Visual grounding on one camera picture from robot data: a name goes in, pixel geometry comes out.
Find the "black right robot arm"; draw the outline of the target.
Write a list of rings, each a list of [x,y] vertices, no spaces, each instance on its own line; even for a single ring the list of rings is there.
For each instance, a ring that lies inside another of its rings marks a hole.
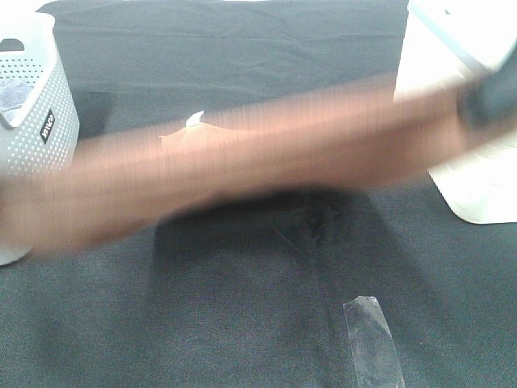
[[[516,48],[497,70],[462,90],[457,108],[462,122],[476,132],[516,120]]]

